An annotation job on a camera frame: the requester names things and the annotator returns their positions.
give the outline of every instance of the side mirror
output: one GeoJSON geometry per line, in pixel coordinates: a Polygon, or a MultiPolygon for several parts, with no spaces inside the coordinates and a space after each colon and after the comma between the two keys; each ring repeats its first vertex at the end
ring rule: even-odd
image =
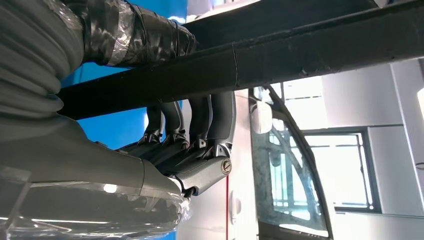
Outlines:
{"type": "Polygon", "coordinates": [[[265,134],[273,128],[273,111],[268,103],[256,101],[250,107],[251,125],[255,133],[265,134]]]}

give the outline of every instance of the white wall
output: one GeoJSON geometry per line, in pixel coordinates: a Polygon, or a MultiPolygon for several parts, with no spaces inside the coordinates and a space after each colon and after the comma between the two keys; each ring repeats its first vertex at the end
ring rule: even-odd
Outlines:
{"type": "Polygon", "coordinates": [[[424,218],[376,215],[336,214],[335,240],[422,240],[424,218]]]}
{"type": "MultiPolygon", "coordinates": [[[[417,96],[418,91],[424,88],[422,63],[411,59],[391,64],[409,151],[415,164],[424,162],[424,119],[417,96]]],[[[424,170],[415,169],[415,173],[424,197],[424,170]]]]}
{"type": "Polygon", "coordinates": [[[382,212],[424,216],[404,127],[370,127],[368,133],[382,212]]]}
{"type": "Polygon", "coordinates": [[[328,126],[402,124],[388,64],[322,76],[328,126]]]}

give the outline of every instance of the grey hose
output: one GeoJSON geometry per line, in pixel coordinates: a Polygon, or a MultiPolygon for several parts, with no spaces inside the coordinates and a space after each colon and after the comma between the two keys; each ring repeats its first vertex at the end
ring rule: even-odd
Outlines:
{"type": "Polygon", "coordinates": [[[67,27],[43,0],[2,0],[0,29],[0,142],[54,129],[63,103],[53,94],[81,64],[82,28],[67,27]]]}

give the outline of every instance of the glass window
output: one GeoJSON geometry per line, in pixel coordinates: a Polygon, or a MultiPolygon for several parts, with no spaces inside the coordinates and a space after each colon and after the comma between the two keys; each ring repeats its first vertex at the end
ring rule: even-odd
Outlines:
{"type": "Polygon", "coordinates": [[[329,190],[327,197],[334,201],[336,208],[374,210],[363,134],[305,135],[321,180],[329,190]]]}
{"type": "Polygon", "coordinates": [[[302,152],[292,146],[291,132],[275,127],[269,133],[251,132],[259,221],[328,237],[316,179],[302,152]]]}

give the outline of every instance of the window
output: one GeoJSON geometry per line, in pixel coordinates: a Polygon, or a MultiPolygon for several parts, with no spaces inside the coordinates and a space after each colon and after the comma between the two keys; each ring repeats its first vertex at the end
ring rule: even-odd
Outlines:
{"type": "MultiPolygon", "coordinates": [[[[285,131],[272,131],[269,134],[269,142],[276,143],[275,134],[286,135],[285,131]]],[[[305,131],[305,138],[311,147],[315,157],[316,166],[320,179],[325,189],[326,197],[334,202],[336,210],[339,211],[370,211],[379,212],[378,201],[373,198],[375,191],[371,186],[369,166],[366,162],[366,146],[364,146],[365,131],[350,132],[324,132],[305,131]]],[[[290,139],[289,145],[295,156],[300,152],[293,139],[290,139]]],[[[276,153],[270,151],[270,161],[273,163],[274,171],[279,172],[281,168],[286,172],[287,177],[292,177],[293,170],[286,169],[287,166],[276,164],[276,153]]],[[[273,187],[277,191],[277,185],[280,179],[273,178],[273,187]]],[[[287,204],[286,202],[296,202],[296,186],[293,188],[284,188],[282,194],[276,194],[275,204],[287,204]],[[284,196],[293,196],[293,199],[284,198],[284,196]]]]}
{"type": "MultiPolygon", "coordinates": [[[[322,78],[320,76],[275,83],[271,85],[290,111],[298,127],[303,131],[306,141],[315,157],[316,166],[326,197],[334,202],[337,211],[345,212],[381,212],[377,183],[370,154],[367,129],[365,127],[328,128],[322,78]]],[[[255,88],[253,95],[264,102],[273,104],[267,91],[255,88]]],[[[274,133],[269,133],[269,144],[278,145],[276,134],[285,136],[287,130],[283,121],[274,119],[274,133]]],[[[289,146],[293,154],[299,157],[297,145],[291,139],[289,146]]],[[[290,187],[278,179],[278,174],[286,178],[296,176],[290,166],[279,162],[277,152],[270,148],[272,182],[275,204],[287,206],[298,202],[295,193],[297,187],[290,187]]]]}
{"type": "Polygon", "coordinates": [[[297,146],[292,132],[285,128],[281,133],[275,127],[269,133],[252,131],[258,219],[272,226],[329,237],[318,179],[303,151],[292,147],[297,146]]]}

